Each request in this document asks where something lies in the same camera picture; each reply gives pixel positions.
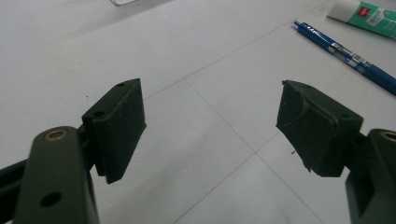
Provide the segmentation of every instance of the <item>black plastic part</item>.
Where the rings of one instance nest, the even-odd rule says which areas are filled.
[[[0,170],[0,223],[14,217],[25,164],[20,161]]]
[[[90,147],[96,147],[96,169],[108,184],[121,179],[146,128],[140,79],[113,87],[83,116]]]
[[[41,133],[25,167],[13,223],[99,223],[90,181],[76,129]]]
[[[321,176],[340,176],[349,139],[363,118],[304,83],[283,81],[276,127],[289,139],[304,166]]]
[[[370,178],[351,173],[346,192],[352,224],[396,223],[396,133],[371,130],[363,144]]]

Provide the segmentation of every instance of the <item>green tube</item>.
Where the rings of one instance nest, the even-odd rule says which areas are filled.
[[[396,39],[396,11],[357,0],[337,0],[328,16]]]

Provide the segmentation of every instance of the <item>blue pen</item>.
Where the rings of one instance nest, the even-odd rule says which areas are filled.
[[[293,27],[297,29],[298,33],[304,35],[312,42],[319,45],[321,48],[327,50],[332,55],[337,57],[344,63],[349,64],[353,69],[360,72],[365,77],[369,78],[385,90],[396,95],[396,78],[384,72],[377,66],[367,62],[361,56],[344,48],[319,30],[306,24],[305,22],[293,22]]]

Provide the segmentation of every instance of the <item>pen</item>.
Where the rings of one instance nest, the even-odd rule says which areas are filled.
[[[298,33],[304,35],[312,42],[319,45],[321,48],[330,52],[339,60],[347,63],[356,71],[360,72],[365,77],[369,78],[385,90],[393,95],[396,95],[396,78],[384,72],[372,63],[367,62],[358,54],[344,48],[319,30],[308,25],[305,22],[293,22],[293,27],[297,29]]]

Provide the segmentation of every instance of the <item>red label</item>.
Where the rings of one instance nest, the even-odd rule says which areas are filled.
[[[360,15],[361,17],[366,17],[370,12],[370,8],[368,7],[361,7],[361,9],[358,12],[358,15]]]

